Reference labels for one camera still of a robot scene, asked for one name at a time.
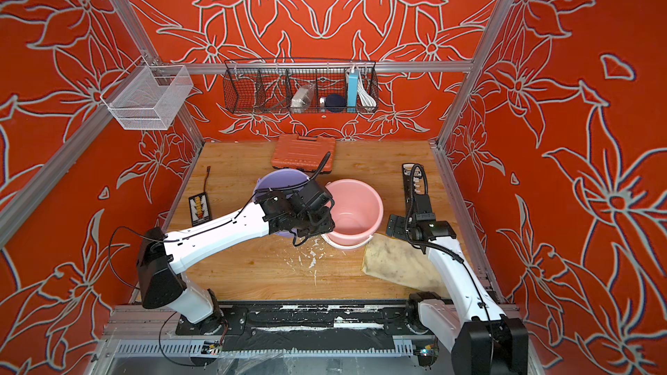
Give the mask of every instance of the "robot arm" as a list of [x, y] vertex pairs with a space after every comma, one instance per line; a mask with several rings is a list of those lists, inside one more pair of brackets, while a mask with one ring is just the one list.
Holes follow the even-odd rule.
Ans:
[[215, 295], [190, 281], [185, 271], [200, 260], [237, 243], [290, 230], [303, 243], [334, 229], [331, 193], [310, 179], [302, 189], [274, 190], [224, 217], [190, 229], [163, 234], [147, 232], [137, 261], [142, 305], [170, 307], [202, 333], [220, 327], [221, 313]]
[[[415, 194], [416, 170], [423, 178], [424, 194]], [[485, 291], [465, 260], [449, 223], [436, 221], [428, 196], [423, 167], [404, 164], [405, 217], [392, 214], [387, 236], [405, 240], [421, 249], [435, 265], [449, 292], [456, 313], [432, 293], [410, 296], [408, 324], [430, 329], [452, 353], [454, 373], [526, 374], [528, 331], [518, 318], [507, 318]]]
[[[303, 243], [328, 233], [335, 226], [333, 201], [329, 191], [311, 179], [298, 192], [269, 191], [236, 212], [190, 229], [166, 235], [159, 228], [148, 231], [137, 262], [144, 308], [170, 307], [198, 326], [197, 333], [215, 333], [222, 321], [217, 299], [185, 271], [216, 252], [279, 230], [291, 230], [295, 246], [297, 238]], [[450, 311], [430, 293], [413, 294], [406, 307], [408, 324], [438, 337], [452, 353], [456, 374], [525, 374], [528, 333], [521, 320], [507, 318], [486, 293], [452, 227], [435, 220], [428, 195], [411, 194], [408, 201], [407, 219], [391, 215], [387, 235], [422, 249], [456, 309]]]

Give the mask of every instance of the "white cable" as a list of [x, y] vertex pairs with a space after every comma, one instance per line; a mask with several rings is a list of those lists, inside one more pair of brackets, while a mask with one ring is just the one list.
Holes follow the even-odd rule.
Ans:
[[373, 99], [370, 94], [363, 89], [363, 82], [360, 81], [357, 83], [357, 95], [362, 100], [362, 106], [364, 107], [375, 107], [377, 106], [375, 99]]

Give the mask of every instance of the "orange wall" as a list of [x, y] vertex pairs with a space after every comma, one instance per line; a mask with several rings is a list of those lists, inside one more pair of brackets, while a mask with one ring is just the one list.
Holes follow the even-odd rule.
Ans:
[[[377, 61], [472, 57], [496, 0], [130, 0], [166, 63], [311, 56]], [[374, 114], [232, 115], [219, 76], [197, 76], [189, 108], [209, 140], [287, 132], [341, 139], [428, 139], [463, 74], [382, 76]]]
[[664, 0], [515, 0], [447, 143], [549, 374], [667, 371]]
[[[133, 68], [107, 0], [0, 0], [0, 209]], [[0, 250], [0, 374], [80, 374], [109, 311], [131, 288], [108, 269], [120, 225], [160, 225], [194, 156], [183, 126], [125, 131], [115, 120]], [[136, 281], [139, 239], [112, 246]]]
[[108, 0], [0, 0], [0, 210], [139, 56]]
[[[132, 291], [108, 263], [118, 226], [161, 226], [194, 148], [168, 131], [109, 123], [1, 251], [0, 373], [80, 374], [117, 304]], [[114, 269], [136, 284], [141, 239], [119, 230]]]

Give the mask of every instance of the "wooden table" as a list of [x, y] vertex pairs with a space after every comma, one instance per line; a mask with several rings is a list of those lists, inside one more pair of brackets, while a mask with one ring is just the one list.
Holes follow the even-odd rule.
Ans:
[[[258, 178], [274, 171], [274, 142], [207, 143], [197, 161], [169, 230], [191, 227], [188, 197], [204, 186], [211, 166], [207, 193], [214, 218], [240, 208]], [[427, 141], [337, 142], [333, 171], [322, 174], [322, 185], [342, 178], [364, 181], [384, 203], [384, 233], [390, 214], [405, 214], [401, 164], [424, 165], [429, 196], [438, 220], [459, 228]], [[291, 238], [271, 235], [248, 240], [196, 263], [190, 279], [212, 288], [220, 300], [286, 300], [336, 298], [407, 298], [415, 290], [362, 273], [363, 249], [344, 252], [317, 237], [295, 248]]]

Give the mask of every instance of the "beige cloth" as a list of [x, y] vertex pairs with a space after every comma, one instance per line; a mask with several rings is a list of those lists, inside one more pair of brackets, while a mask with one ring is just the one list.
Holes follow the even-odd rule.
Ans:
[[395, 284], [432, 291], [449, 298], [435, 266], [420, 249], [407, 242], [376, 233], [366, 245], [362, 272]]

